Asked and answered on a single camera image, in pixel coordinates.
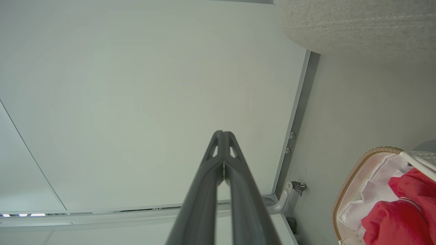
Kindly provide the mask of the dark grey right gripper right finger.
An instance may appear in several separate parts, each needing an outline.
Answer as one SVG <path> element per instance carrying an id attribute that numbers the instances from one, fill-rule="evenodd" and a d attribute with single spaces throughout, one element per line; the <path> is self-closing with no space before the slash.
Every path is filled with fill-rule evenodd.
<path id="1" fill-rule="evenodd" d="M 224 132 L 224 156 L 231 188 L 233 244 L 282 244 L 238 141 L 229 131 Z"/>

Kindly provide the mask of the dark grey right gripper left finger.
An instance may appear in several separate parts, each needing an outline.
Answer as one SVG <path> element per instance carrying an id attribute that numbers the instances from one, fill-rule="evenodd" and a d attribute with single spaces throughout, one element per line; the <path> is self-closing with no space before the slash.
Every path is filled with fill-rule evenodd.
<path id="1" fill-rule="evenodd" d="M 224 180 L 224 132 L 216 131 L 174 222 L 167 245 L 213 245 L 217 188 Z"/>

